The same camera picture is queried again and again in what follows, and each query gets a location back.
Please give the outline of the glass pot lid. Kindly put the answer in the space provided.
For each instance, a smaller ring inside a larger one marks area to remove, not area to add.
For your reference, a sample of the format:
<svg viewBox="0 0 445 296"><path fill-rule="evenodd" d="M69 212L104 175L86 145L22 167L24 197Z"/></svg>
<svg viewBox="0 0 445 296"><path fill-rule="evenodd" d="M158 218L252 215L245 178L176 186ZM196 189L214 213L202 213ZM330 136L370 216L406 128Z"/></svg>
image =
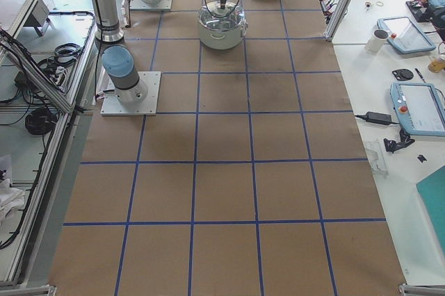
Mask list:
<svg viewBox="0 0 445 296"><path fill-rule="evenodd" d="M206 3L198 10L198 22L211 31L230 31L244 26L245 13L237 3L227 1L224 10L219 1Z"/></svg>

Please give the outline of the pale green electric pot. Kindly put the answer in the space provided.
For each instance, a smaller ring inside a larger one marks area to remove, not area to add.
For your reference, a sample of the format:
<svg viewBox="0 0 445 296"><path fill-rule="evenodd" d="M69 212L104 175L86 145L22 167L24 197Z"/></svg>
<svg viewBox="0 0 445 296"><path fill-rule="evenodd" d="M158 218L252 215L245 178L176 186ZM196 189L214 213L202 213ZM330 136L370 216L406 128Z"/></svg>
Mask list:
<svg viewBox="0 0 445 296"><path fill-rule="evenodd" d="M197 28L202 44L211 49L231 49L241 43L248 30L242 6L227 1L206 3L197 12Z"/></svg>

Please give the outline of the white mug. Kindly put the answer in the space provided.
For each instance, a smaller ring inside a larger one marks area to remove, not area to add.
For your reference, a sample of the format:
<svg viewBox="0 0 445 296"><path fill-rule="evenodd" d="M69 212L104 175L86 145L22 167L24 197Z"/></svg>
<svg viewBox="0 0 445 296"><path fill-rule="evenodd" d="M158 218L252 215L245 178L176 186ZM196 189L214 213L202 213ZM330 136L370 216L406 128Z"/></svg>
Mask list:
<svg viewBox="0 0 445 296"><path fill-rule="evenodd" d="M365 50L369 53L377 53L382 48L383 44L387 41L389 37L388 31L377 28L373 31L372 36L369 38L365 45Z"/></svg>

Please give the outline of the blue teach pendant far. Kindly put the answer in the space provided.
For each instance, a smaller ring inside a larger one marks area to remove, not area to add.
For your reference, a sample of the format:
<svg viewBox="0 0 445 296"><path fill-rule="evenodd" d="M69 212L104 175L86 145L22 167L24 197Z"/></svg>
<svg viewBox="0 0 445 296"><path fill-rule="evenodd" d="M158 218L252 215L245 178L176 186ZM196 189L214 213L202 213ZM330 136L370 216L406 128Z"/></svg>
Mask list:
<svg viewBox="0 0 445 296"><path fill-rule="evenodd" d="M388 32L388 43L401 54L433 51L434 42L407 16L380 18L377 26Z"/></svg>

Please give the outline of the blue teach pendant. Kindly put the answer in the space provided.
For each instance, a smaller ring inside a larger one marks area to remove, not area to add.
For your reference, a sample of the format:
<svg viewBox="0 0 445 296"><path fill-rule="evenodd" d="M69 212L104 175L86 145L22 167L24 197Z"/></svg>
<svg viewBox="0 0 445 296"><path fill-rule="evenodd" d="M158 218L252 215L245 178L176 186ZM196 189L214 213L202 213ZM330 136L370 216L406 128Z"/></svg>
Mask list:
<svg viewBox="0 0 445 296"><path fill-rule="evenodd" d="M407 16L380 18L377 26L388 32L388 43L401 54L433 51L434 42Z"/></svg>
<svg viewBox="0 0 445 296"><path fill-rule="evenodd" d="M433 84L394 82L390 96L408 134L444 137L444 107Z"/></svg>

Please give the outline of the black power adapter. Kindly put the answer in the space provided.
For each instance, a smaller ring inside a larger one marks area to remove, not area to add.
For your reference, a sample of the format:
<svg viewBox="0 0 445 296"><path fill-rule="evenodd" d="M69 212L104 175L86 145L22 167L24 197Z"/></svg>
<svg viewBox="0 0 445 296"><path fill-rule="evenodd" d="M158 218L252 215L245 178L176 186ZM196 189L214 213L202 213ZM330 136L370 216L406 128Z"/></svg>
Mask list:
<svg viewBox="0 0 445 296"><path fill-rule="evenodd" d="M365 114L365 121L374 124L390 125L393 124L391 115L368 111Z"/></svg>

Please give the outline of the blue teach pendant near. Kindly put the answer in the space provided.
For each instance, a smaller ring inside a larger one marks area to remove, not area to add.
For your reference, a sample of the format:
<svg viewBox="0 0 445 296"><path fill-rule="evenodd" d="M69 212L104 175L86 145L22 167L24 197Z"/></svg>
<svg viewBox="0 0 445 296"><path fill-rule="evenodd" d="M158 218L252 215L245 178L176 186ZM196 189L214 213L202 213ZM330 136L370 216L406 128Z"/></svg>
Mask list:
<svg viewBox="0 0 445 296"><path fill-rule="evenodd" d="M444 107L433 84L394 82L390 96L408 134L444 137Z"/></svg>

